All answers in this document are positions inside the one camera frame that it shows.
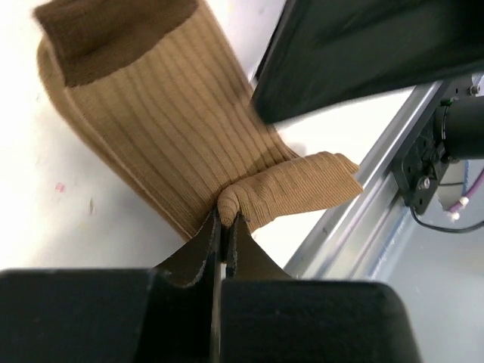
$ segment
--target folded sock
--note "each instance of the folded sock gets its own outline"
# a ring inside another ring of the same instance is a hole
[[[279,216],[339,206],[361,193],[361,186],[349,177],[355,169],[343,155],[326,152],[280,163],[220,194],[222,224],[230,226],[241,213],[254,232]]]
[[[204,2],[54,0],[35,16],[45,31],[39,75],[58,112],[185,240],[224,189],[296,159],[250,106],[247,78]],[[334,159],[352,186],[338,200],[348,200],[358,167]],[[306,185],[299,192],[333,193]]]

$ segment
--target tan sock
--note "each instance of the tan sock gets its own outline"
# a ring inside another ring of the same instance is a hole
[[[339,206],[361,193],[349,170],[355,164],[343,155],[318,153],[242,179],[219,196],[222,224],[230,226],[241,212],[254,232],[279,216]]]
[[[35,16],[52,103],[185,239],[226,187],[296,158],[254,113],[248,81],[204,2],[54,0]],[[357,166],[344,168],[338,175],[355,183]]]

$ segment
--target brown sock cuff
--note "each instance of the brown sock cuff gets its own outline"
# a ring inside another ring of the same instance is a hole
[[[54,46],[66,85],[76,86],[128,66],[197,7],[197,0],[54,0],[34,15]]]
[[[323,152],[240,180],[219,196],[222,224],[229,227],[240,212],[252,232],[279,216],[339,206],[362,192],[348,169],[354,166],[341,154]]]

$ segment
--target white surface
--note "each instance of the white surface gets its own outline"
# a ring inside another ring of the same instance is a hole
[[[31,12],[41,3],[10,2],[0,13],[0,268],[156,265],[181,240],[67,128],[38,80],[41,33]],[[251,76],[283,1],[209,3]],[[341,152],[358,163],[409,95],[335,107],[279,129],[298,152]],[[279,218],[255,238],[284,265],[321,214]]]

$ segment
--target metal bracket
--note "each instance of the metal bracket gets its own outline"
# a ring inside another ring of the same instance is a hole
[[[436,127],[436,110],[448,107],[453,101],[474,97],[472,77],[465,76],[450,82],[445,91],[427,108],[417,127],[405,140],[396,154],[392,171],[405,205],[419,215],[424,214],[436,193],[452,159],[446,154],[439,128]]]

